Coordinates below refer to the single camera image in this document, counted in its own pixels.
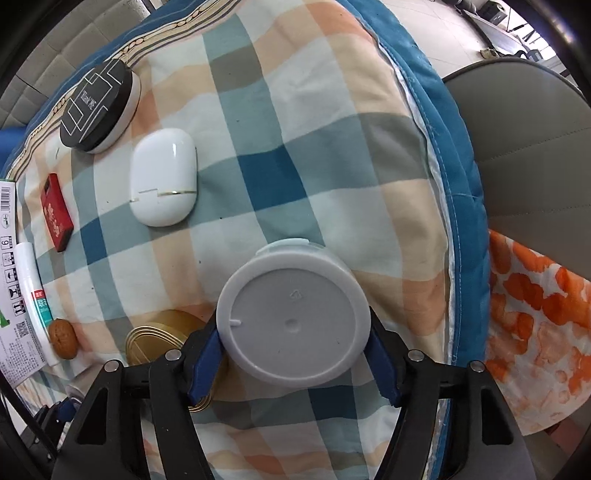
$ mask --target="gold tin can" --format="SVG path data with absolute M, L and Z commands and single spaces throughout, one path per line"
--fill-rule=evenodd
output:
M 171 348 L 181 349 L 191 333 L 205 327 L 205 322 L 182 310 L 165 310 L 154 316 L 145 325 L 131 330 L 125 339 L 125 356 L 130 365 L 146 364 L 164 355 Z M 212 389 L 189 411 L 204 410 L 209 406 L 216 387 L 227 369 L 224 356 L 213 380 Z

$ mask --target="red box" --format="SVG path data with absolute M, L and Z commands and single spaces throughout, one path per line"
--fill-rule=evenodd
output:
M 63 252 L 74 230 L 74 224 L 61 194 L 57 174 L 50 173 L 41 191 L 41 205 L 49 234 L 56 251 Z

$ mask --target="orange patterned cloth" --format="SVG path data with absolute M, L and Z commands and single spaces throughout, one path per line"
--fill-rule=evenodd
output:
M 591 394 L 591 282 L 490 231 L 486 365 L 523 434 L 546 429 Z

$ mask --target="barcode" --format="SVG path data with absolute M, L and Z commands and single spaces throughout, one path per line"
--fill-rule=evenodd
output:
M 10 187 L 2 187 L 0 190 L 0 210 L 10 210 Z

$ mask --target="gray chair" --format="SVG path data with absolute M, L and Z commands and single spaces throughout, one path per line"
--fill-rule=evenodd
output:
M 21 127 L 88 57 L 136 26 L 146 0 L 84 0 L 31 52 L 0 96 L 0 128 Z
M 591 108 L 577 87 L 513 58 L 444 82 L 472 140 L 490 228 L 591 278 Z

